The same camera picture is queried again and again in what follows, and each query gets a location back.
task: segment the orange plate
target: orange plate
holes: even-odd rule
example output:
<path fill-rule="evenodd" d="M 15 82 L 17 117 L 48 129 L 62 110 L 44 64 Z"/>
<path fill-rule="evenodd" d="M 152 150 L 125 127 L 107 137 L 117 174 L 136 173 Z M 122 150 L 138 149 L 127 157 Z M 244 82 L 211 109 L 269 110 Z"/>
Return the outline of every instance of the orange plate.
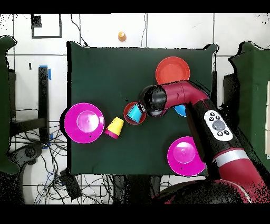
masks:
<path fill-rule="evenodd" d="M 181 58 L 168 57 L 163 59 L 156 69 L 158 84 L 189 80 L 188 64 Z"/>

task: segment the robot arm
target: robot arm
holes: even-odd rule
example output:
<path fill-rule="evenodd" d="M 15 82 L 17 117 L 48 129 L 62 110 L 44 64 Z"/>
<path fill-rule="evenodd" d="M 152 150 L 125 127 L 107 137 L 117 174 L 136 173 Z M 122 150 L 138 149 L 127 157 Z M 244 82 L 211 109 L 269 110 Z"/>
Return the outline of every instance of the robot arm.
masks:
<path fill-rule="evenodd" d="M 188 124 L 209 174 L 244 190 L 249 202 L 269 202 L 270 194 L 241 143 L 219 114 L 213 102 L 190 81 L 148 86 L 139 97 L 141 112 L 162 116 L 167 109 L 186 105 Z"/>

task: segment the robot control buttons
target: robot control buttons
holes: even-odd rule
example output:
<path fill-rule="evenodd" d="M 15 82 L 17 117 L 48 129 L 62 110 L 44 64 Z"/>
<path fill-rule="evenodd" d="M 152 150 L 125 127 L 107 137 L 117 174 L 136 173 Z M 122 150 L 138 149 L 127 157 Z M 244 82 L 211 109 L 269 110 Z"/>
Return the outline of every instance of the robot control buttons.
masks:
<path fill-rule="evenodd" d="M 233 139 L 232 132 L 217 111 L 205 112 L 204 120 L 216 140 L 227 142 Z"/>
<path fill-rule="evenodd" d="M 212 127 L 214 130 L 224 130 L 225 129 L 225 123 L 221 120 L 215 120 L 212 124 Z"/>

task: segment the magenta plate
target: magenta plate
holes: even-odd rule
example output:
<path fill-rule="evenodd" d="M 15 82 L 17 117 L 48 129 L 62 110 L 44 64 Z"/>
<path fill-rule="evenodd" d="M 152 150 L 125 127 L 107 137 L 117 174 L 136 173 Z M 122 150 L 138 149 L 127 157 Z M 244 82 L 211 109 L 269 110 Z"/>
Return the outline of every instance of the magenta plate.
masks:
<path fill-rule="evenodd" d="M 104 117 L 94 105 L 82 102 L 73 105 L 65 115 L 65 131 L 77 143 L 95 141 L 104 130 Z"/>
<path fill-rule="evenodd" d="M 189 136 L 179 138 L 171 144 L 167 159 L 171 169 L 182 176 L 195 176 L 205 169 L 193 138 Z"/>

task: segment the floor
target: floor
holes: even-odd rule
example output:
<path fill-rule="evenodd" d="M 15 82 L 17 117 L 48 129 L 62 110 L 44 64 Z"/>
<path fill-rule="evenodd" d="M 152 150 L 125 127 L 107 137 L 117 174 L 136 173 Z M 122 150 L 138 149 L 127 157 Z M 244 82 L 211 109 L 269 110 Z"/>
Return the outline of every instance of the floor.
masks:
<path fill-rule="evenodd" d="M 222 81 L 224 75 L 233 73 L 233 67 L 228 58 L 235 55 L 238 46 L 243 41 L 253 41 L 263 48 L 270 46 L 270 22 L 268 14 L 61 14 L 62 38 L 33 39 L 31 35 L 30 15 L 0 15 L 0 35 L 14 36 L 17 45 L 7 53 L 9 67 L 17 73 L 16 81 L 16 109 L 38 109 L 38 76 L 39 66 L 47 65 L 51 69 L 49 80 L 50 102 L 50 132 L 53 138 L 61 134 L 59 130 L 59 117 L 66 108 L 66 41 L 75 41 L 88 46 L 126 46 L 148 48 L 203 48 L 214 43 L 219 45 L 216 61 L 213 57 L 213 69 L 218 72 L 218 104 L 223 98 Z M 41 14 L 42 27 L 34 28 L 38 36 L 58 36 L 59 15 Z M 120 42 L 117 35 L 125 32 L 127 40 Z M 36 110 L 18 111 L 17 120 L 37 117 Z M 62 135 L 57 137 L 59 144 L 65 148 L 66 139 Z M 11 150 L 23 146 L 22 137 L 13 139 Z M 59 170 L 66 168 L 66 154 L 64 150 L 51 146 L 59 154 L 57 160 Z M 23 185 L 27 204 L 33 204 L 38 192 L 48 185 L 48 171 L 52 171 L 52 157 L 48 149 L 43 149 L 42 156 L 33 166 L 27 166 L 24 173 Z M 100 175 L 78 175 L 79 185 L 84 196 L 78 200 L 64 199 L 65 204 L 90 204 L 94 200 L 87 195 L 106 194 L 103 180 Z M 187 178 L 183 176 L 164 176 L 162 182 L 175 184 L 194 179 L 204 179 L 203 176 Z M 48 200 L 47 204 L 63 204 L 60 197 L 51 192 L 58 200 Z"/>

